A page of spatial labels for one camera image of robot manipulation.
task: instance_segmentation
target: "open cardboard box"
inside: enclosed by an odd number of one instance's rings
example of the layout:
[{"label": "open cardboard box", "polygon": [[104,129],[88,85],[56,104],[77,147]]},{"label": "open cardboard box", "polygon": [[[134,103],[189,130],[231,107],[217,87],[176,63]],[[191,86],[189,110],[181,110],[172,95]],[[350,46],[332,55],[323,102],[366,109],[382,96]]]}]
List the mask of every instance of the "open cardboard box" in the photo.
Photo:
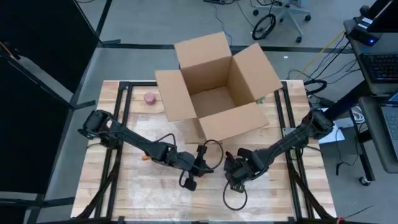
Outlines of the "open cardboard box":
[{"label": "open cardboard box", "polygon": [[174,46],[181,69],[155,71],[169,121],[199,119],[214,140],[269,124],[256,100],[282,85],[258,44],[232,56],[220,32]]}]

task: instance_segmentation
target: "keyboard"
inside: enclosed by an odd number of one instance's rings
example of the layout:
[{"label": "keyboard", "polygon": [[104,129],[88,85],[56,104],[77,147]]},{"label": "keyboard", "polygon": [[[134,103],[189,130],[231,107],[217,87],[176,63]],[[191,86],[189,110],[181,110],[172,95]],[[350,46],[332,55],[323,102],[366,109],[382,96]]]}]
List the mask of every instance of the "keyboard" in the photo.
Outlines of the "keyboard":
[{"label": "keyboard", "polygon": [[373,82],[398,83],[398,54],[362,54],[361,61]]}]

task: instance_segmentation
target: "wooden table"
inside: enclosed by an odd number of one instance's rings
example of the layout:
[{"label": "wooden table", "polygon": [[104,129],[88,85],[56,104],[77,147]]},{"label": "wooden table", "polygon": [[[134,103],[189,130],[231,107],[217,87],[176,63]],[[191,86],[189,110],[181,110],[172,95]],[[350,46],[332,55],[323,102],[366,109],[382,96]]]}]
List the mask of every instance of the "wooden table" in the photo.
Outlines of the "wooden table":
[{"label": "wooden table", "polygon": [[[309,111],[307,96],[301,80],[287,81],[287,84],[295,123],[298,125]],[[118,85],[118,81],[105,81],[103,83],[97,109],[113,112]],[[157,102],[154,105],[149,106],[144,102],[144,94],[148,91],[156,95]],[[280,95],[285,113],[285,123],[289,125],[282,91],[280,91]],[[125,98],[123,96],[122,105],[124,105]],[[266,96],[261,106],[270,124],[222,141],[225,151],[236,155],[240,147],[253,150],[264,148],[281,138],[274,94]],[[123,116],[123,112],[122,106],[120,118]],[[205,141],[203,133],[197,128],[197,123],[194,120],[173,123],[167,121],[156,86],[133,88],[127,126],[150,140],[156,140],[168,133],[174,133],[177,138],[178,151],[188,151],[194,155],[196,155],[197,145]],[[96,142],[98,140],[92,140],[89,144]],[[319,148],[315,140],[310,140],[310,145]],[[97,192],[105,152],[103,146],[93,146],[87,149],[71,217],[83,211]],[[215,170],[215,173],[195,178],[198,183],[197,189],[191,192],[178,185],[180,170],[164,167],[151,161],[142,161],[142,155],[144,153],[141,150],[124,144],[113,220],[117,220],[118,216],[125,216],[126,220],[132,221],[212,220],[250,222],[286,221],[287,217],[294,217],[294,206],[284,155],[275,159],[266,174],[254,181],[245,183],[248,203],[244,209],[238,212],[229,210],[223,204],[222,192],[226,184],[223,172],[224,162]],[[216,145],[209,146],[205,159],[209,166],[218,162],[220,150]],[[310,190],[326,208],[327,212],[335,216],[333,199],[320,152],[306,148],[303,152],[303,163]],[[306,217],[307,212],[302,196],[300,194],[300,203],[303,216]],[[105,195],[102,216],[105,216],[108,197],[109,188]],[[244,200],[244,194],[229,190],[226,198],[232,207],[240,207]]]}]

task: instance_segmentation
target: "black panel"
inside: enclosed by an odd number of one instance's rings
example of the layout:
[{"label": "black panel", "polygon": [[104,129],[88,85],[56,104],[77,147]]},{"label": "black panel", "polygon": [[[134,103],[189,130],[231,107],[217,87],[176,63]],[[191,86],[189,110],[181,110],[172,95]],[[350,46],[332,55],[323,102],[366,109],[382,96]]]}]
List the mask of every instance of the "black panel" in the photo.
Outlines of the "black panel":
[{"label": "black panel", "polygon": [[0,27],[0,40],[76,91],[98,38],[74,1],[2,1]]},{"label": "black panel", "polygon": [[44,194],[68,108],[0,58],[0,191]]}]

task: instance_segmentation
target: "concrete floor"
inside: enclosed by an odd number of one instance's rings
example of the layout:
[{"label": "concrete floor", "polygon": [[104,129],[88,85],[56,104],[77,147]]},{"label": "concrete floor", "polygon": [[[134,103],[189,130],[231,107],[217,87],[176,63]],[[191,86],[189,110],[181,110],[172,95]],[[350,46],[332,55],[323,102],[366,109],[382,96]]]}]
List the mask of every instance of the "concrete floor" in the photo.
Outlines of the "concrete floor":
[{"label": "concrete floor", "polygon": [[[106,0],[96,0],[80,4],[94,28],[98,24],[105,2]],[[290,21],[285,21],[282,25],[277,24],[273,33],[259,43],[263,46],[324,47],[343,30],[343,20],[359,14],[358,9],[363,4],[372,2],[372,0],[308,0],[305,9],[312,12],[312,20],[304,23],[301,22],[303,16],[297,16],[305,32],[301,44],[294,42],[297,32],[292,28]],[[252,15],[253,8],[249,0],[239,3],[248,19],[256,22],[258,18]],[[226,32],[233,36],[233,45],[250,45],[254,42],[250,35],[252,27],[244,19],[236,3],[216,7]],[[180,40],[219,31],[222,31],[221,23],[215,18],[214,7],[201,0],[114,0],[101,33],[101,40],[121,39],[122,43],[127,44],[174,44]],[[281,79],[287,77],[290,69],[303,69],[316,56],[315,53],[265,53]],[[321,77],[332,74],[352,59],[354,56],[351,54],[340,55]],[[313,71],[318,64],[319,60],[309,67],[307,72]],[[153,80],[154,70],[175,68],[178,68],[178,62],[174,50],[96,49],[79,102],[97,100],[103,80]],[[338,73],[328,80],[337,80],[344,74],[344,72]],[[328,88],[319,95],[338,100],[361,80],[363,80],[361,72],[352,73],[340,82],[328,85]],[[77,129],[81,127],[91,110],[92,108],[85,108],[73,115],[47,199],[75,196],[87,144],[87,139],[80,136]],[[345,135],[347,140],[341,142],[340,146],[343,159],[353,161],[355,158],[353,130],[347,130]],[[387,174],[383,170],[373,143],[366,144],[376,177],[376,181],[369,187],[363,187],[358,182],[358,178],[364,175],[360,161],[353,167],[341,167],[340,175],[336,176],[335,165],[338,162],[338,154],[335,143],[324,144],[321,149],[337,214],[344,217],[374,205],[349,220],[395,223],[394,215],[398,207],[398,198],[395,197],[398,194],[396,187],[398,175]],[[43,209],[39,221],[66,220],[70,216],[71,209],[72,206]]]}]

